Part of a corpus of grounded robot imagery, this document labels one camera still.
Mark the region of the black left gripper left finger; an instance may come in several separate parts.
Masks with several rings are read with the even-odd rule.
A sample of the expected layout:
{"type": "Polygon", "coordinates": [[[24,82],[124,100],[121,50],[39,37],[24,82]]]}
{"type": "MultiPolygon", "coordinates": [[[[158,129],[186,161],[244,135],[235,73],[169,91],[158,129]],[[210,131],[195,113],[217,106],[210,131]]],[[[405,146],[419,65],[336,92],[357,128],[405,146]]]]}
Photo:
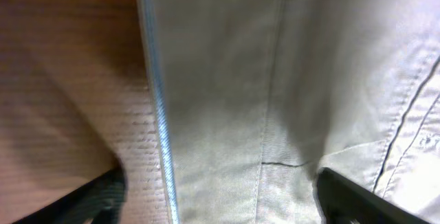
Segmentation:
{"type": "Polygon", "coordinates": [[[13,224],[118,224],[126,195],[124,171],[114,168],[13,224]]]}

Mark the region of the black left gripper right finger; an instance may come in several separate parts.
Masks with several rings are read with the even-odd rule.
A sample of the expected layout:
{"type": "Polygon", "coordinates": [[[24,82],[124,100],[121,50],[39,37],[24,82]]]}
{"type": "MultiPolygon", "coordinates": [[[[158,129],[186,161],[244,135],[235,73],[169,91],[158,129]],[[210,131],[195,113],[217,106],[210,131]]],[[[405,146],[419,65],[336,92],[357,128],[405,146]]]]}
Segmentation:
{"type": "Polygon", "coordinates": [[[325,223],[429,224],[433,222],[433,184],[421,173],[380,197],[330,168],[322,168],[316,198],[325,223]]]}

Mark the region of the khaki shorts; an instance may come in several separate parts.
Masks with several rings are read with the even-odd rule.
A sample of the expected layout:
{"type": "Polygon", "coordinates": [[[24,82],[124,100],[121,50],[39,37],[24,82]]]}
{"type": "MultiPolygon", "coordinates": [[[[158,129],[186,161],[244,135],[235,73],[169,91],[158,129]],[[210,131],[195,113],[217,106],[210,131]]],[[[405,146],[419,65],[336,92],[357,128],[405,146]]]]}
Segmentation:
{"type": "Polygon", "coordinates": [[[328,167],[439,222],[439,0],[138,0],[173,223],[321,223],[328,167]]]}

